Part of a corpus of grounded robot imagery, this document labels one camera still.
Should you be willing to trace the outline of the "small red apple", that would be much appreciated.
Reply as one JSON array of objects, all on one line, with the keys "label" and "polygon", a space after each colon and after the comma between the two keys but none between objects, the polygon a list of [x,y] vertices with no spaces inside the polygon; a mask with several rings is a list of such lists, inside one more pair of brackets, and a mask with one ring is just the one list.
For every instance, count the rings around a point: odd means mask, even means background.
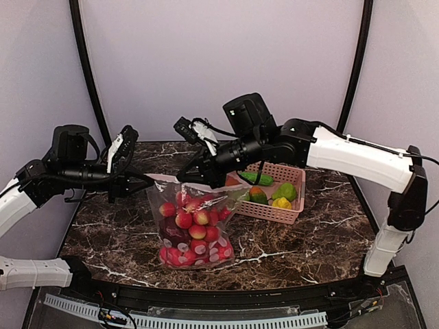
[{"label": "small red apple", "polygon": [[178,211],[175,223],[179,228],[187,230],[193,225],[193,217],[188,212]]},{"label": "small red apple", "polygon": [[195,240],[202,240],[206,236],[206,227],[201,225],[192,225],[188,229],[189,235]]},{"label": "small red apple", "polygon": [[209,223],[209,211],[202,209],[193,213],[193,222],[199,226],[205,226]]},{"label": "small red apple", "polygon": [[159,213],[164,217],[173,217],[176,215],[176,207],[171,202],[165,202],[159,207]]}]

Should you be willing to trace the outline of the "yellow pepper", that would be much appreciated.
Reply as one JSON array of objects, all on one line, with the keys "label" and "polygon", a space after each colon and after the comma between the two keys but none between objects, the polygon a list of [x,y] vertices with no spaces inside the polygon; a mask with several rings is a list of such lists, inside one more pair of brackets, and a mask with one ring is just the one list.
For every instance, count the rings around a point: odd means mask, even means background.
[{"label": "yellow pepper", "polygon": [[275,208],[281,208],[281,209],[287,209],[287,210],[292,209],[292,203],[286,197],[280,197],[280,198],[275,199],[272,202],[272,206]]}]

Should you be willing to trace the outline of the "right black frame post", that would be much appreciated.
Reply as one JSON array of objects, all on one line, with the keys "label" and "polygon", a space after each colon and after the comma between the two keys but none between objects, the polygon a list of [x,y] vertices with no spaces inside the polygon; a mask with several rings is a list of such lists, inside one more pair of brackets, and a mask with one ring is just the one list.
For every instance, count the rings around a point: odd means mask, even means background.
[{"label": "right black frame post", "polygon": [[366,52],[366,46],[368,42],[368,35],[370,31],[370,23],[373,11],[373,0],[364,0],[363,9],[361,14],[361,23],[359,26],[359,34],[357,39],[357,46],[355,50],[355,55],[353,58],[353,65],[351,69],[351,75],[348,81],[348,86],[346,88],[346,94],[344,102],[342,104],[341,113],[337,122],[336,130],[338,132],[344,132],[348,118],[351,113],[353,106],[353,101],[355,98],[355,93],[357,91],[357,86],[359,83],[359,78],[361,74],[361,68],[364,61],[364,56]]}]

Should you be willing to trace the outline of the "black front frame rail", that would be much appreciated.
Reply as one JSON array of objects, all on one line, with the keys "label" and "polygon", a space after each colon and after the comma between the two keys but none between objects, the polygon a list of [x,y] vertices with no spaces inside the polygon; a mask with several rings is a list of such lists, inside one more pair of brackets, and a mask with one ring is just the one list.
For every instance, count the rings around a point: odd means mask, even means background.
[{"label": "black front frame rail", "polygon": [[147,310],[152,306],[213,310],[268,308],[298,305],[301,309],[334,309],[349,302],[376,297],[371,281],[353,278],[286,289],[253,291],[188,291],[159,289],[115,284],[94,279],[83,279],[72,287],[61,289],[61,294],[90,301],[107,302],[130,310]]}]

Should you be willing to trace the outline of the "green orange mango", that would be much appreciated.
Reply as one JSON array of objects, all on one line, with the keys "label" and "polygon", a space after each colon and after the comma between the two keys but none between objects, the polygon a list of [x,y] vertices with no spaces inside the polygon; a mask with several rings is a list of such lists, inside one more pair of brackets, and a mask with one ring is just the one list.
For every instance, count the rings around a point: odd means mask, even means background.
[{"label": "green orange mango", "polygon": [[261,188],[257,186],[253,186],[249,190],[249,201],[256,204],[268,205],[267,195]]}]

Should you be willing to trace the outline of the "green pear-like fruit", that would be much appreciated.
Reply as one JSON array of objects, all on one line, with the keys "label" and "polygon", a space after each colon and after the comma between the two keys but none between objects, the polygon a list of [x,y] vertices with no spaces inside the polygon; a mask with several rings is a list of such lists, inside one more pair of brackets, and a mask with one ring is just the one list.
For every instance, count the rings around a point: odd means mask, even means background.
[{"label": "green pear-like fruit", "polygon": [[285,198],[287,201],[292,202],[297,198],[296,187],[289,182],[281,184],[272,194],[271,199],[276,200]]}]

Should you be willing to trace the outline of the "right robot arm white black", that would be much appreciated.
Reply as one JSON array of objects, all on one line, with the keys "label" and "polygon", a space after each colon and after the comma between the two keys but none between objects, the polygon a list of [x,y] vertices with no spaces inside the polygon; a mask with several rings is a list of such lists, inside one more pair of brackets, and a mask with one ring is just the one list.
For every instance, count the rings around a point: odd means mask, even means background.
[{"label": "right robot arm white black", "polygon": [[219,143],[218,129],[201,118],[180,118],[175,131],[200,151],[177,175],[181,182],[219,188],[226,175],[257,162],[299,168],[329,169],[362,178],[390,190],[389,215],[368,250],[363,271],[381,277],[399,248],[408,242],[429,213],[425,157],[415,146],[397,149],[353,138],[319,121],[275,122],[259,93],[242,95],[223,107],[233,129]]}]

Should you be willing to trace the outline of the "clear zip top bag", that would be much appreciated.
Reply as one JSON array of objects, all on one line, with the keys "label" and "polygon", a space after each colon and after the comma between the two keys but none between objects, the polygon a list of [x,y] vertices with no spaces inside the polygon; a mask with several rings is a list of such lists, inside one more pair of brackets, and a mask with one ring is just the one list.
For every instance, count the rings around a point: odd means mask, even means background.
[{"label": "clear zip top bag", "polygon": [[161,242],[159,258],[172,269],[203,269],[234,261],[226,226],[250,185],[232,175],[226,186],[211,188],[179,182],[172,175],[149,174],[147,198]]}]

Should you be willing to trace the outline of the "left black frame post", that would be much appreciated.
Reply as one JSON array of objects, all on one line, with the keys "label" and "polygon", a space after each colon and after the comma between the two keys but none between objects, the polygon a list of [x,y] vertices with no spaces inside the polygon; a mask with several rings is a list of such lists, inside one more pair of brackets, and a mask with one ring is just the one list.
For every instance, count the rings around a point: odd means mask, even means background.
[{"label": "left black frame post", "polygon": [[69,9],[71,15],[71,22],[73,26],[73,33],[75,36],[76,47],[80,59],[80,65],[82,67],[82,74],[84,76],[86,89],[88,91],[89,99],[91,101],[93,114],[104,144],[109,145],[110,132],[104,117],[104,111],[100,103],[97,87],[95,84],[95,79],[93,76],[93,70],[91,67],[91,61],[88,55],[84,26],[82,23],[80,2],[78,0],[69,0]]}]

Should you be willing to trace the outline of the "orange red mango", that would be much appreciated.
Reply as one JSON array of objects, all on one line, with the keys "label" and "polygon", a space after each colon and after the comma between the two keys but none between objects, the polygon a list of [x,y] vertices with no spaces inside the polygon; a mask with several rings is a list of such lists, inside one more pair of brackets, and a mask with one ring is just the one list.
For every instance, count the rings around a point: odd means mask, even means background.
[{"label": "orange red mango", "polygon": [[226,176],[225,186],[235,186],[235,185],[239,185],[239,184],[241,184],[241,182],[238,179],[236,179],[230,175]]}]

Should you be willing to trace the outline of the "black frame post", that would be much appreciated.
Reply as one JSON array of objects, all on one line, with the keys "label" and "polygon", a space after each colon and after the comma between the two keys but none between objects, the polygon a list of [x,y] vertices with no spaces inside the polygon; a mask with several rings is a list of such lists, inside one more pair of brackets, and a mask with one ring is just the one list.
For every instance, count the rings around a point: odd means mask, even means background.
[{"label": "black frame post", "polygon": [[84,26],[82,23],[80,2],[78,0],[69,0],[69,9],[71,15],[71,22],[73,26],[73,33],[75,36],[76,47],[80,59],[80,65],[82,67],[82,74],[84,76],[86,89],[88,91],[89,99],[91,101],[93,114],[104,144],[109,145],[110,132],[104,117],[104,111],[100,103],[97,87],[95,84],[95,79],[93,76],[93,70],[91,67],[91,61],[88,55]]},{"label": "black frame post", "polygon": [[351,113],[353,106],[353,101],[355,98],[355,93],[357,91],[357,86],[359,83],[359,78],[361,74],[361,68],[364,61],[364,56],[366,52],[366,46],[368,42],[368,35],[370,31],[370,23],[373,11],[373,0],[364,0],[363,9],[361,14],[361,23],[359,26],[359,34],[357,39],[357,46],[355,50],[355,55],[353,58],[353,65],[351,69],[351,75],[348,81],[348,86],[346,88],[346,94],[344,102],[342,104],[341,113],[337,122],[336,130],[338,132],[344,132],[348,118]]}]

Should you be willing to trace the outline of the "green apple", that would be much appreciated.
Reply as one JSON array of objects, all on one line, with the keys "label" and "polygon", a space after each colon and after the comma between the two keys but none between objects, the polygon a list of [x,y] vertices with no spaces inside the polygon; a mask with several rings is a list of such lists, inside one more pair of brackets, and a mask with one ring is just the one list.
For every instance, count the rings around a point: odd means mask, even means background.
[{"label": "green apple", "polygon": [[240,191],[239,192],[239,200],[243,202],[249,202],[250,201],[250,192],[247,191]]}]

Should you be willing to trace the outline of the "dark red round fruit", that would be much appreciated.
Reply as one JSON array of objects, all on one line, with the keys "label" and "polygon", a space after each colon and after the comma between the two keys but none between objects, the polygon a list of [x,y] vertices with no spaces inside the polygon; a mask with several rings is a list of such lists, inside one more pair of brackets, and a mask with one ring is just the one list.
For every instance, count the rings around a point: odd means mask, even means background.
[{"label": "dark red round fruit", "polygon": [[174,217],[164,218],[159,223],[159,236],[166,248],[174,247],[182,252],[189,249],[191,237],[186,229],[176,225]]}]

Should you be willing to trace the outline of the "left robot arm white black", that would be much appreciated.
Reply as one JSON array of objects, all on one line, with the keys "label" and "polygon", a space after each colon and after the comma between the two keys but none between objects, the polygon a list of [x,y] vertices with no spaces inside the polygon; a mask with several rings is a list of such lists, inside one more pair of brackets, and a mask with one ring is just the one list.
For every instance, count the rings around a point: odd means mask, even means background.
[{"label": "left robot arm white black", "polygon": [[[136,170],[131,161],[138,132],[126,125],[115,140],[100,151],[89,129],[62,125],[54,130],[49,151],[28,162],[1,192],[1,233],[67,190],[106,193],[110,203],[153,185],[152,178]],[[23,287],[76,287],[91,273],[76,256],[51,260],[1,257],[1,290]]]}]

